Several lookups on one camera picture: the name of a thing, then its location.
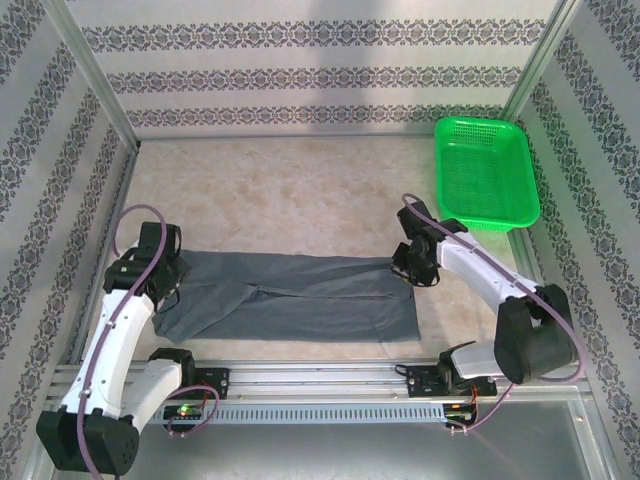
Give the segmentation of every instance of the gray pants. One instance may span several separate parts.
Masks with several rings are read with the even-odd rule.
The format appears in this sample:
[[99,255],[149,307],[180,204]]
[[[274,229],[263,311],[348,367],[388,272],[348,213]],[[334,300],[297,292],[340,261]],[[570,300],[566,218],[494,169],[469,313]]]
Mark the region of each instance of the gray pants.
[[153,319],[157,335],[398,342],[419,340],[413,287],[389,258],[182,251],[191,273]]

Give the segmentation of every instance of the purple cable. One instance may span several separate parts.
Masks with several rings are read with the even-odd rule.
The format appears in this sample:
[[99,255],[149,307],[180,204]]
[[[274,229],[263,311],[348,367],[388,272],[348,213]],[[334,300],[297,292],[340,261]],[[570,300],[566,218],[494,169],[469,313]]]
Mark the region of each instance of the purple cable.
[[[220,403],[220,395],[218,394],[218,391],[217,391],[215,388],[213,388],[213,387],[211,387],[211,386],[209,386],[209,385],[192,385],[192,386],[190,386],[190,387],[179,388],[178,390],[176,390],[175,392],[173,392],[171,395],[169,395],[169,396],[167,397],[167,399],[169,399],[169,398],[173,398],[173,397],[175,397],[176,395],[181,395],[181,394],[183,394],[183,393],[193,392],[193,391],[196,391],[196,390],[205,390],[205,391],[207,391],[207,392],[211,392],[211,393],[213,393],[213,396],[214,396],[214,397],[216,397],[216,403],[215,403],[215,405],[213,406],[213,410],[211,411],[211,413],[209,414],[209,416],[208,416],[207,418],[205,418],[205,419],[204,419],[204,421],[200,422],[198,425],[196,425],[195,427],[193,427],[193,428],[192,428],[191,430],[189,430],[188,432],[181,432],[181,433],[180,433],[180,436],[181,436],[182,438],[188,437],[189,435],[191,435],[191,434],[193,434],[193,433],[196,433],[198,430],[200,430],[202,427],[204,427],[207,423],[209,423],[211,420],[213,420],[213,417],[215,417],[215,416],[216,416],[216,413],[217,413],[217,411],[218,411],[218,404]],[[169,423],[167,424],[167,430],[169,431],[169,436],[170,436],[170,437],[173,437],[173,435],[174,435],[174,433],[175,433],[173,430],[171,430],[171,425],[173,425],[173,420],[174,420],[175,418],[176,418],[175,416],[174,416],[174,417],[171,417],[171,418],[169,419]]]
[[[120,215],[120,217],[118,218],[118,221],[116,222],[116,232],[118,230],[118,225],[120,225],[120,220],[122,220],[122,218],[132,210],[137,210],[137,209],[145,209],[153,212],[156,215],[156,217],[158,217],[158,221],[160,222],[160,226],[162,229],[162,234],[160,236],[160,245],[158,246],[158,250],[156,251],[156,254],[151,260],[151,263],[149,263],[149,265],[144,270],[144,272],[142,272],[142,275],[138,277],[138,279],[135,281],[133,286],[127,291],[125,296],[122,298],[120,303],[118,303],[118,306],[115,308],[115,310],[113,311],[113,314],[109,318],[109,322],[105,325],[104,330],[102,331],[102,334],[98,339],[98,343],[96,343],[96,348],[93,351],[91,358],[89,359],[89,366],[87,367],[87,373],[84,377],[84,382],[82,384],[80,404],[78,405],[78,418],[76,421],[76,433],[78,435],[78,446],[80,447],[80,454],[82,455],[82,459],[84,460],[85,465],[89,469],[89,472],[91,473],[91,476],[94,479],[101,479],[102,477],[100,476],[100,472],[98,471],[95,464],[93,463],[93,460],[91,459],[91,455],[89,454],[89,447],[87,446],[87,440],[84,436],[84,413],[85,413],[85,408],[87,406],[87,398],[88,398],[88,394],[85,392],[90,391],[89,388],[91,387],[91,380],[93,378],[93,374],[95,372],[96,365],[98,363],[98,357],[100,356],[100,352],[104,347],[104,344],[107,340],[107,336],[109,335],[109,332],[113,328],[115,328],[115,321],[117,320],[118,315],[120,315],[120,312],[125,307],[129,299],[133,297],[136,290],[140,288],[142,283],[147,279],[147,277],[151,274],[155,266],[158,264],[158,261],[162,256],[162,252],[164,252],[164,246],[167,242],[167,223],[162,217],[162,214],[151,205],[142,205],[142,204],[133,205],[125,209]],[[113,251],[116,253],[116,255],[118,254],[118,251],[115,246],[115,235],[113,237]]]
[[[571,328],[571,325],[569,325],[567,323],[567,321],[564,318],[562,318],[562,316],[551,307],[551,305],[549,305],[547,302],[545,302],[538,294],[536,294],[535,292],[529,290],[525,285],[520,283],[516,277],[514,277],[513,275],[511,275],[511,273],[509,273],[507,270],[505,270],[498,262],[496,262],[493,258],[491,258],[490,255],[487,255],[482,250],[477,249],[475,247],[475,245],[471,244],[470,242],[467,242],[464,238],[459,237],[458,235],[456,235],[453,232],[449,231],[449,229],[447,229],[447,228],[443,227],[442,225],[440,225],[438,222],[436,222],[436,221],[432,220],[431,218],[427,217],[426,215],[423,215],[422,213],[420,213],[411,204],[412,201],[413,202],[422,202],[422,200],[420,200],[418,197],[416,197],[415,195],[413,195],[411,193],[405,193],[404,195],[402,195],[402,202],[405,204],[405,206],[409,209],[409,211],[411,213],[413,213],[416,217],[418,217],[423,222],[427,223],[429,226],[435,228],[436,230],[439,230],[444,235],[446,235],[448,237],[451,237],[454,241],[456,241],[457,243],[459,243],[463,247],[469,249],[469,251],[471,253],[475,253],[476,255],[478,255],[491,268],[493,268],[496,272],[498,272],[500,275],[502,275],[504,278],[506,278],[513,285],[518,287],[523,293],[525,293],[529,298],[531,298],[540,307],[542,307],[549,315],[551,315],[553,317],[553,319],[556,322],[558,322],[558,324],[562,327],[562,329],[567,333],[567,335],[569,336],[569,338],[571,339],[573,344],[576,346],[576,351],[578,352],[578,368],[577,368],[577,370],[573,374],[569,375],[568,377],[564,377],[564,378],[540,377],[540,379],[544,380],[546,382],[550,382],[550,383],[569,383],[569,382],[573,382],[575,380],[578,380],[582,376],[582,374],[584,373],[587,354],[586,354],[586,352],[584,350],[584,347],[580,343],[580,340],[578,339],[578,336],[576,335],[575,331]],[[469,432],[469,431],[475,429],[476,427],[479,427],[484,422],[486,422],[489,419],[489,417],[491,417],[491,415],[493,415],[495,413],[495,411],[498,409],[498,407],[500,405],[502,405],[502,403],[506,400],[506,398],[509,396],[512,388],[513,388],[513,384],[511,384],[507,388],[507,390],[502,394],[502,396],[498,399],[498,401],[491,408],[491,410],[489,410],[489,413],[487,413],[484,417],[482,417],[480,420],[478,420],[473,425],[471,425],[469,427],[464,426],[464,428],[462,430],[457,430],[457,431],[458,432],[460,432],[460,431]]]

